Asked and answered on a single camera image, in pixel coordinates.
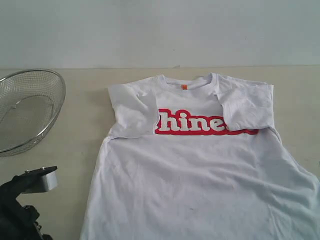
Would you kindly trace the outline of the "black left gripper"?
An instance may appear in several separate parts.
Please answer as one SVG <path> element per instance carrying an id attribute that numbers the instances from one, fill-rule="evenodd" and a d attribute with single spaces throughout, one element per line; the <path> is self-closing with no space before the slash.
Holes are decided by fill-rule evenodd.
<path id="1" fill-rule="evenodd" d="M 15 198 L 0 199 L 0 238 L 2 240 L 51 240 L 41 233 L 40 214 L 32 205 L 22 206 Z"/>

